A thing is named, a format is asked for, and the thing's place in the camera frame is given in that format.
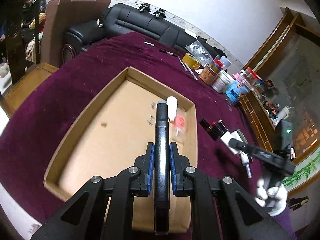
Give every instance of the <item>table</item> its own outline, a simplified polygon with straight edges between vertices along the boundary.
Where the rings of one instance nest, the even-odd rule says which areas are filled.
[[[151,47],[144,41],[155,44]],[[43,223],[63,204],[43,186],[44,172],[69,127],[94,96],[124,68],[133,66],[189,98],[196,105],[198,167],[208,175],[229,175],[255,193],[261,176],[258,161],[248,180],[240,159],[220,141],[213,141],[199,125],[202,118],[222,119],[229,130],[240,129],[256,143],[241,108],[230,106],[223,95],[185,72],[175,52],[139,33],[102,40],[48,77],[22,103],[0,137],[0,179],[18,204]]]

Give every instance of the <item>brown armchair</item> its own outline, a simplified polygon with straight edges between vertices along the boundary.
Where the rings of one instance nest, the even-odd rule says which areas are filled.
[[[62,40],[65,29],[101,17],[111,0],[50,0],[41,44],[41,62],[62,65]]]

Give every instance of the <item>cardboard box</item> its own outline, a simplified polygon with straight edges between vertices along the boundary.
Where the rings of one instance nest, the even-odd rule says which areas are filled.
[[[175,96],[186,112],[186,132],[177,142],[179,153],[197,167],[196,107],[157,80],[126,68],[106,85],[72,124],[44,175],[44,186],[67,201],[92,176],[109,178],[132,166],[155,140],[157,101]],[[170,198],[170,232],[186,232],[191,220],[190,198]],[[132,226],[153,231],[153,191],[134,197]]]

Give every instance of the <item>gloved hand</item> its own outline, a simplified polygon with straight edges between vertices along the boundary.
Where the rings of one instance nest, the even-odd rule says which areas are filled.
[[[280,187],[271,187],[268,188],[267,191],[265,191],[263,185],[264,179],[258,179],[257,197],[255,198],[255,200],[258,202],[260,206],[264,207],[266,205],[266,200],[268,199],[268,197],[274,198],[276,200],[276,204],[274,208],[269,212],[269,215],[274,217],[281,214],[287,206],[287,190],[285,189],[283,184],[281,184]]]

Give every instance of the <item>metal screw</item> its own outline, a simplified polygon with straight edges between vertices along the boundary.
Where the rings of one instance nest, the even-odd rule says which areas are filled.
[[[130,173],[136,173],[136,172],[138,172],[138,170],[139,169],[137,167],[135,167],[135,166],[132,166],[132,167],[129,168],[129,172]]]
[[[100,177],[100,176],[93,176],[93,177],[91,178],[91,182],[92,182],[92,183],[98,183],[100,180],[101,180],[101,177]]]
[[[195,168],[195,167],[192,167],[192,166],[189,166],[189,167],[186,168],[186,171],[187,171],[188,173],[194,173],[194,172],[196,171],[196,168]]]
[[[224,177],[223,178],[223,182],[226,184],[231,184],[232,183],[232,179],[230,177]]]
[[[249,166],[249,164],[247,164],[247,165],[245,166],[245,169],[247,170],[248,178],[251,179],[252,176],[251,176],[251,171],[250,171],[250,166]]]

